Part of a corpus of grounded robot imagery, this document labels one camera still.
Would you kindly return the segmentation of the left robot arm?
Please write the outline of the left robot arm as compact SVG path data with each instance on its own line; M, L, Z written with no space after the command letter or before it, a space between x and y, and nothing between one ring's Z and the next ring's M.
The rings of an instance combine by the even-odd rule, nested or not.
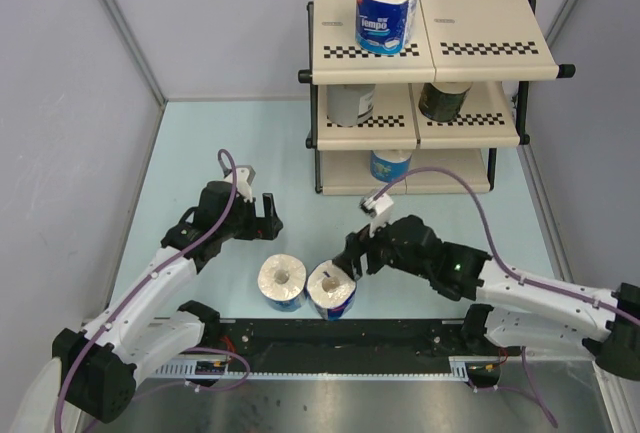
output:
M224 242L273 240L283 228L270 193L256 212L249 181L211 181L161 241L153 259L113 305L81 330L63 329L52 358L27 390L11 426L14 432L61 432L71 405L102 423L118 418L138 387L178 354L207 353L221 340L218 313L183 304L160 326L158 310L195 280Z

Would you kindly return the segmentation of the dark green paper roll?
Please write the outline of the dark green paper roll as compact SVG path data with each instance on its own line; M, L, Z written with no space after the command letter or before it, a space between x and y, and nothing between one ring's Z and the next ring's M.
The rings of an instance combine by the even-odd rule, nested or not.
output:
M472 82L425 83L418 108L433 121L449 123L458 116L472 85Z

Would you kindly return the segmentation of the Tempo dark blue paper roll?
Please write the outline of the Tempo dark blue paper roll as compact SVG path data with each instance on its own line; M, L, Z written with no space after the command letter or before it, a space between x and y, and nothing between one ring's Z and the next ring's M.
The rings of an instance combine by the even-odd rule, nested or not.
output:
M355 39L367 51L398 54L409 42L418 0L356 0Z

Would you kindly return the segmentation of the light blue paper roll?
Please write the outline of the light blue paper roll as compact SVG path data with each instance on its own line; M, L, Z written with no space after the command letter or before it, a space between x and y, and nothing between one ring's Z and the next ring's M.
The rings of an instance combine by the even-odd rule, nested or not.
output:
M296 257L276 254L262 264L257 284L271 307L278 311L298 310L305 301L307 271Z
M378 181L389 183L406 174L411 150L374 150L370 152L370 173Z

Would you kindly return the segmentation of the dark blue paper roll front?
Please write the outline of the dark blue paper roll front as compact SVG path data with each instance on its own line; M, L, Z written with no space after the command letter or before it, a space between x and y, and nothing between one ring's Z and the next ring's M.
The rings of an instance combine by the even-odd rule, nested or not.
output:
M320 263L306 282L307 296L322 319L335 321L353 306L356 282L331 260Z

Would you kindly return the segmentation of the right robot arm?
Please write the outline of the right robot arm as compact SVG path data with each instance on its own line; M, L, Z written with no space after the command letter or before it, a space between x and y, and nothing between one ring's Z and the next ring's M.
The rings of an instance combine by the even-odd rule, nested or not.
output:
M352 280L389 266L424 279L452 301L504 305L558 324L557 338L577 333L603 370L639 378L639 288L589 288L517 270L496 255L443 241L414 215L350 233L333 264Z

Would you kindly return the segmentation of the grey paper roll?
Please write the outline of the grey paper roll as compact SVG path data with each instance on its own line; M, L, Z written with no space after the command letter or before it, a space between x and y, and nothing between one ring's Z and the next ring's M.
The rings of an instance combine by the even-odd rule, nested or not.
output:
M374 94L374 84L329 85L328 120L341 127L353 127L366 122L373 114Z

